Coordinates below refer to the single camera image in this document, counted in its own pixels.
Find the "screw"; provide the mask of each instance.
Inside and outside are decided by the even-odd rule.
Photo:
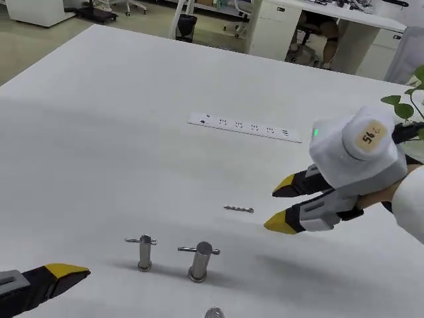
[[[221,308],[212,307],[206,311],[205,318],[225,318],[225,316]]]
[[[249,212],[254,213],[254,209],[249,207],[248,209],[246,207],[233,207],[231,205],[224,206],[224,209],[226,210],[233,210],[233,211],[243,211],[243,212]]]

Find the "metal pin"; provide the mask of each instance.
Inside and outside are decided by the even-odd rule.
[[[206,311],[205,318],[225,318],[225,316],[221,308],[212,307]]]
[[[129,243],[140,243],[140,261],[138,262],[138,268],[142,272],[148,272],[152,267],[150,250],[152,245],[158,244],[158,241],[152,240],[148,235],[142,235],[139,240],[136,238],[126,238],[124,241]]]
[[[226,206],[224,206],[224,209],[226,209],[226,210],[234,210],[234,211],[243,211],[243,212],[254,213],[254,209],[251,208],[251,207],[249,207],[249,208],[246,208],[246,207],[233,207],[231,205],[226,205]]]
[[[206,268],[211,254],[219,255],[220,250],[213,250],[208,242],[200,242],[196,248],[179,247],[181,252],[195,252],[193,264],[188,270],[188,277],[195,283],[201,283],[206,279]]]

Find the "white cabinet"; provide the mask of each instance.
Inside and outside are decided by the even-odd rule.
[[[51,27],[72,16],[64,11],[63,0],[6,0],[12,20]]]
[[[287,5],[255,1],[259,10],[250,20],[246,52],[251,55],[284,60],[301,10]]]
[[[359,65],[356,75],[384,79],[398,49],[402,33],[380,30]]]

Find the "green plant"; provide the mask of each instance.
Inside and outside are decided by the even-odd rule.
[[[412,95],[415,91],[422,91],[424,90],[424,65],[419,66],[415,72],[415,77],[421,82],[418,86],[418,81],[412,83],[412,87],[405,91],[405,94],[409,96],[409,100],[411,101],[411,104],[408,103],[401,103],[401,96],[400,95],[391,95],[391,96],[385,96],[381,99],[383,103],[393,105],[395,114],[399,116],[402,119],[405,119],[406,121],[409,120],[414,114],[415,111],[419,113],[421,118],[424,121],[424,114],[423,112],[418,108],[418,106],[415,104],[415,102],[412,99]],[[424,129],[421,129],[419,131],[419,139],[424,140]]]

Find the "power strip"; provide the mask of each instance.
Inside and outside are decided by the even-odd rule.
[[[247,121],[232,120],[226,117],[212,116],[211,114],[193,113],[189,116],[189,124],[236,131],[244,134],[255,134],[268,138],[301,142],[299,134],[293,129],[283,129],[269,125],[249,123]]]

